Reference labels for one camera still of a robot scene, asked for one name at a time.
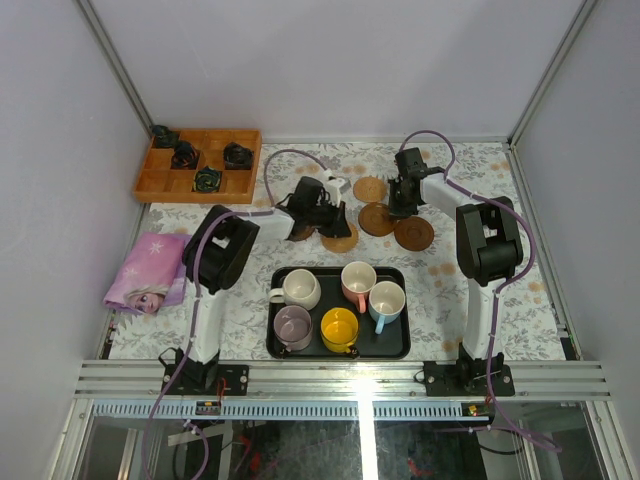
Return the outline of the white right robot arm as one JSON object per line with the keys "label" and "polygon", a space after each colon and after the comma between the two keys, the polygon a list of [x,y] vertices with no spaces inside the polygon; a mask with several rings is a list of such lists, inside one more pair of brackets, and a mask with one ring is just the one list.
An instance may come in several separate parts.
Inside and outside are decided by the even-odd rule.
{"label": "white right robot arm", "polygon": [[391,216],[412,217],[428,204],[455,221],[456,258],[469,287],[462,348],[472,359],[456,369],[455,378],[463,392],[478,394],[492,380],[491,370],[480,360],[498,353],[498,289],[523,261],[513,203],[507,197],[488,199],[456,184],[445,169],[427,166],[417,148],[398,152],[395,164],[398,176],[389,181]]}

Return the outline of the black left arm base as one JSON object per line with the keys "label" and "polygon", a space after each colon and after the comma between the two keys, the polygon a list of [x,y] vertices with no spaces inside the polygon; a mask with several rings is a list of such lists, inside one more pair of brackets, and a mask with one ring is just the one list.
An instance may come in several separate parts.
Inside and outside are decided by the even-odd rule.
{"label": "black left arm base", "polygon": [[168,395],[205,395],[216,397],[245,396],[248,390],[249,366],[221,364],[216,354],[206,363],[187,358]]}

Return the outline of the light blue mug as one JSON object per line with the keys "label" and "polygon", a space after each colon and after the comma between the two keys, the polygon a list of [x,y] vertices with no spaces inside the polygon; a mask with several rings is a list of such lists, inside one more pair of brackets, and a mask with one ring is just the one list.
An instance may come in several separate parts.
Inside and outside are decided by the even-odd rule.
{"label": "light blue mug", "polygon": [[404,289],[392,282],[378,282],[369,293],[368,313],[375,322],[375,334],[380,335],[387,324],[394,322],[406,304]]}

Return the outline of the woven rattan coaster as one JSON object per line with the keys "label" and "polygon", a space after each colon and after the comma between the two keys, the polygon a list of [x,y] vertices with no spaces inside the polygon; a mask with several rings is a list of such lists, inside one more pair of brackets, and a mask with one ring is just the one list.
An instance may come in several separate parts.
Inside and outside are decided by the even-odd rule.
{"label": "woven rattan coaster", "polygon": [[322,236],[321,243],[323,247],[329,252],[337,253],[337,254],[347,253],[353,250],[356,247],[359,240],[358,229],[351,222],[348,223],[348,227],[350,229],[349,237],[329,238],[329,237]]}
{"label": "woven rattan coaster", "polygon": [[355,198],[364,203],[380,203],[387,194],[386,183],[377,177],[367,176],[358,179],[353,186]]}

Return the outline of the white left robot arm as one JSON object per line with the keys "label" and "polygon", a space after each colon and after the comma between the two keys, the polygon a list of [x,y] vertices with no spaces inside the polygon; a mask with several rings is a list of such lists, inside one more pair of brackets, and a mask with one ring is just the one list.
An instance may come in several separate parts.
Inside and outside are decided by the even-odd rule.
{"label": "white left robot arm", "polygon": [[187,244],[182,263],[195,287],[192,320],[182,351],[192,363],[184,382],[197,394],[212,392],[219,381],[216,363],[224,292],[240,278],[257,242],[292,241],[308,230],[329,239],[350,238],[343,194],[348,182],[333,175],[304,176],[292,194],[267,210],[232,211],[213,206]]}

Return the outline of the dark wooden coaster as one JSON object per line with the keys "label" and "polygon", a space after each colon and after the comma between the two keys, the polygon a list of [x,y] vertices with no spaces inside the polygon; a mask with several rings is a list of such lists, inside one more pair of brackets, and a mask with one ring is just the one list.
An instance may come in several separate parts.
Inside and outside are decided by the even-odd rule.
{"label": "dark wooden coaster", "polygon": [[289,236],[289,240],[292,242],[300,242],[308,239],[313,233],[315,229],[313,227],[307,226],[298,231],[292,232]]}
{"label": "dark wooden coaster", "polygon": [[399,220],[394,228],[396,242],[406,250],[419,252],[427,249],[435,239],[432,225],[417,216]]}
{"label": "dark wooden coaster", "polygon": [[359,212],[358,223],[365,233],[374,237],[389,235],[396,225],[396,221],[390,216],[389,207],[382,203],[364,206]]}

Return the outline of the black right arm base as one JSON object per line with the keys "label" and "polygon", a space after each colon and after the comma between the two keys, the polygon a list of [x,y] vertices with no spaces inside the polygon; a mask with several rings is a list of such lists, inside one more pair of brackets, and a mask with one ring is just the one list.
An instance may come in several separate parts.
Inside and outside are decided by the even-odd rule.
{"label": "black right arm base", "polygon": [[422,373],[422,380],[414,380],[425,386],[429,397],[489,397],[488,383],[496,397],[515,395],[511,369],[504,362],[502,353],[490,360],[472,359],[461,348],[454,363],[424,361]]}

